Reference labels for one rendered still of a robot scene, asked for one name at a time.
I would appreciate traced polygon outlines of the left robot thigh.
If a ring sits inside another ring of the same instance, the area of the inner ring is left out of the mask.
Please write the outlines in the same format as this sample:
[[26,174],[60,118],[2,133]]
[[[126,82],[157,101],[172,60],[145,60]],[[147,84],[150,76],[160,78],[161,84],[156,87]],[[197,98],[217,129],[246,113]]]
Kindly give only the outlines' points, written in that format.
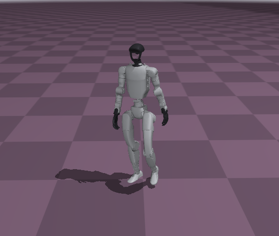
[[144,142],[143,156],[144,157],[150,157],[150,154],[152,152],[152,139],[153,139],[153,132],[154,132],[153,123],[155,121],[156,121],[156,116],[152,112],[145,110],[144,115],[142,117],[142,131],[143,131],[143,142]]

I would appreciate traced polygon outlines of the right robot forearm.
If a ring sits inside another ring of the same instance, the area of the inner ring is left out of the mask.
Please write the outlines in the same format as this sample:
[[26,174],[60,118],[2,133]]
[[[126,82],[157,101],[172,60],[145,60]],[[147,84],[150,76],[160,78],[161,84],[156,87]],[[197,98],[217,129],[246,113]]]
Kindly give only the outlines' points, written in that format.
[[[121,105],[122,105],[122,99],[123,99],[123,96],[120,95],[120,94],[117,94],[116,93],[116,100],[115,100],[115,108],[118,109],[118,114],[121,112]],[[114,110],[115,110],[114,108]]]

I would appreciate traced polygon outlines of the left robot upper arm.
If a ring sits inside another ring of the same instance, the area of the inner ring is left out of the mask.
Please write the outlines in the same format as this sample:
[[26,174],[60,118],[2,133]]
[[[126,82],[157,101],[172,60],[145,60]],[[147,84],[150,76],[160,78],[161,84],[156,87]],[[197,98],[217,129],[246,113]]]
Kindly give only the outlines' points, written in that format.
[[154,86],[154,95],[159,96],[161,95],[160,92],[160,81],[158,77],[158,70],[155,67],[147,67],[146,68],[147,75],[151,78],[152,84]]

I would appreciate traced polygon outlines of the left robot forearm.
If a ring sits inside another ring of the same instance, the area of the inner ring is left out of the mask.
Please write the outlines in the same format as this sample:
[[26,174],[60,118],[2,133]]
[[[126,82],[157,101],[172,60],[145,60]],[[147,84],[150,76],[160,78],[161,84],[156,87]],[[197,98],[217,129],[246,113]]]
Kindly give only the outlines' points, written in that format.
[[160,88],[160,92],[161,92],[161,95],[157,96],[157,99],[158,99],[158,102],[159,102],[159,105],[160,105],[160,110],[162,108],[165,109],[165,111],[167,110],[167,106],[166,106],[166,102],[165,102],[165,99],[164,99],[164,94],[163,94],[163,91],[162,89]]

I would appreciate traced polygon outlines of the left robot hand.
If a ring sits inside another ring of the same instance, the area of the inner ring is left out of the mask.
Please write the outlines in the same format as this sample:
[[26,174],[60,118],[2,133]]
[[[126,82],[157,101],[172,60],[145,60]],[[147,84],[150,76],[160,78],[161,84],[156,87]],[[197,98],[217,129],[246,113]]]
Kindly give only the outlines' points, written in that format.
[[163,117],[164,117],[164,120],[162,122],[162,126],[164,126],[164,125],[167,124],[167,121],[168,121],[168,113],[167,113],[168,111],[167,110],[165,111],[164,108],[162,108],[161,111],[162,111],[162,114],[163,114]]

